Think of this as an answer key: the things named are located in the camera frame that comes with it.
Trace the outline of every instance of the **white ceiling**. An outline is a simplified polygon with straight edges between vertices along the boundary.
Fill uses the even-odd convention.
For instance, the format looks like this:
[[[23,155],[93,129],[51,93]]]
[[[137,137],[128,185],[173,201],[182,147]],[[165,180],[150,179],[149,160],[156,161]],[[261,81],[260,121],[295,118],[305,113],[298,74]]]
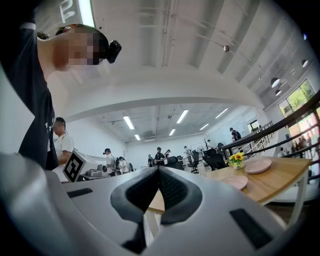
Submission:
[[[284,93],[307,70],[308,67],[302,68],[302,59],[311,63],[316,58],[300,29],[273,1],[91,0],[91,5],[95,27],[109,41],[120,42],[122,51],[113,64],[104,60],[97,66],[81,66],[78,70],[58,73],[61,83],[73,95],[80,90],[102,87],[116,90],[112,86],[116,85],[117,77],[124,74],[132,74],[134,78],[141,71],[148,74],[163,70],[197,71],[201,76],[218,75],[237,81],[267,107],[277,99],[277,88],[271,88],[271,78],[286,81],[281,86]],[[57,10],[52,8],[49,13],[38,14],[40,30],[52,34],[57,26],[79,22],[76,8],[73,10],[76,15],[65,24],[59,21],[59,14],[53,15]],[[230,46],[229,52],[223,51],[225,45]],[[147,89],[139,88],[137,93],[143,94]],[[238,89],[235,83],[229,93],[237,94]],[[136,95],[130,96],[134,101]],[[190,113],[181,124],[184,129],[177,130],[176,135],[197,132],[205,120],[215,116],[216,111],[212,109],[224,109],[223,104],[218,103],[185,105],[183,108],[188,107]],[[134,134],[165,138],[175,126],[179,116],[175,113],[180,114],[183,108],[148,106],[96,117],[125,141],[135,139]],[[117,121],[123,120],[123,114],[130,116],[136,131],[129,130],[124,121]]]
[[[218,114],[228,108],[221,115],[223,118],[235,107],[224,103],[168,104],[109,112],[96,115],[95,118],[125,142],[136,141],[135,134],[138,134],[142,141],[148,138],[161,140],[169,138],[172,129],[176,129],[173,138],[203,133],[219,121],[220,117],[215,118]],[[188,113],[178,124],[184,110],[188,110]],[[134,130],[129,129],[123,116],[130,117]],[[200,131],[200,128],[208,123],[210,126]]]

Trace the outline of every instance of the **wooden table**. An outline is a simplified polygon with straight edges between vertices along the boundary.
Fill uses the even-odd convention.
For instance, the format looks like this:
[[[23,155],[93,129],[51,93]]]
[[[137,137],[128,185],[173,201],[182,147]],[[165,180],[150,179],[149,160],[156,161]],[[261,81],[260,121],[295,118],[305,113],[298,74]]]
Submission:
[[[219,170],[207,171],[206,176],[208,179],[216,181],[235,175],[246,176],[248,183],[242,192],[262,205],[269,203],[277,195],[300,181],[296,203],[288,224],[291,226],[297,221],[303,206],[308,181],[308,166],[311,159],[256,156],[244,163],[259,159],[270,159],[272,161],[271,167],[259,174],[248,174],[245,167],[235,170],[233,166],[229,166]],[[164,211],[164,199],[161,192],[158,191],[146,212],[152,234],[156,234],[158,231],[158,226],[155,226],[154,223],[154,213],[161,214]]]

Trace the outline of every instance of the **white wall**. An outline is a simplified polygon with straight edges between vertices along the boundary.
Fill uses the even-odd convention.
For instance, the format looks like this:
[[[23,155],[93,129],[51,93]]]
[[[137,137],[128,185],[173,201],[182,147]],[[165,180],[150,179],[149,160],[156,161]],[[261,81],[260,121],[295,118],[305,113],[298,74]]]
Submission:
[[[67,122],[66,130],[73,139],[74,147],[81,153],[93,156],[96,161],[103,161],[101,158],[105,158],[103,152],[106,148],[117,157],[123,156],[123,151],[127,154],[126,143],[93,117]]]
[[[167,150],[171,150],[170,156],[184,156],[184,146],[187,146],[189,149],[197,149],[195,144],[202,144],[205,147],[204,142],[205,135],[192,135],[184,136],[176,139],[164,139],[157,140],[152,142],[143,142],[135,141],[127,143],[127,157],[126,160],[128,163],[132,163],[133,168],[138,170],[141,166],[147,166],[148,164],[148,155],[150,154],[153,158],[157,153],[157,147],[162,148],[162,153],[164,154]]]
[[[257,119],[257,117],[253,107],[240,106],[230,111],[225,116],[222,116],[219,123],[213,125],[205,134],[208,139],[211,139],[212,146],[216,147],[218,143],[222,143],[226,146],[232,143],[230,127],[238,131],[243,138],[250,134],[247,124],[255,119]]]
[[[67,100],[69,98],[68,90],[62,85],[55,73],[49,76],[47,86],[51,93],[55,116],[63,117]]]

